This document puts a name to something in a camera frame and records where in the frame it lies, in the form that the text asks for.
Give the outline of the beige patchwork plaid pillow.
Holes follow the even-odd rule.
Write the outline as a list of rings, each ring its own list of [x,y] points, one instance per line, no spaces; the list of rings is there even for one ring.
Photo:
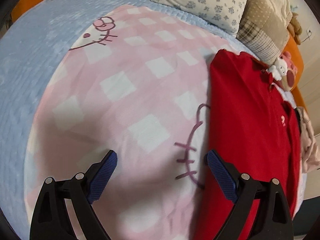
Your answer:
[[[289,32],[266,0],[250,0],[236,38],[258,59],[271,65],[285,48]]]

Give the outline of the pink checkered cartoon blanket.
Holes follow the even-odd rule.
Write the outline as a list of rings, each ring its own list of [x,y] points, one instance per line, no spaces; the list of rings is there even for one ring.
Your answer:
[[[93,204],[111,238],[191,239],[204,185],[208,66],[220,49],[245,47],[145,6],[96,19],[36,110],[24,165],[27,215],[46,178],[72,178],[114,150],[117,167]]]

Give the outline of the light blue bed sheet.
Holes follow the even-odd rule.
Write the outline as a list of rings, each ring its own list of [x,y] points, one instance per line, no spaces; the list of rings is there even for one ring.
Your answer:
[[[151,0],[44,0],[22,15],[1,38],[1,210],[21,239],[30,231],[24,204],[27,140],[44,89],[90,21],[125,4],[176,16],[247,50],[199,17]]]

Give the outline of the pink white plush toy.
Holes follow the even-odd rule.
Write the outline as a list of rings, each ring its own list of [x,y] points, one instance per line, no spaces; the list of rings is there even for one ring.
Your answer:
[[[284,51],[267,69],[274,83],[284,91],[290,91],[295,84],[298,69],[291,59],[291,54]]]

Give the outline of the pale pink crumpled garment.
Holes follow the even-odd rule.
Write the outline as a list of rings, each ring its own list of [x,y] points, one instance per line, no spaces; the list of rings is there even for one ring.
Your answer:
[[[302,173],[309,173],[319,168],[319,146],[311,120],[305,108],[298,106],[298,122],[300,127],[300,159]]]

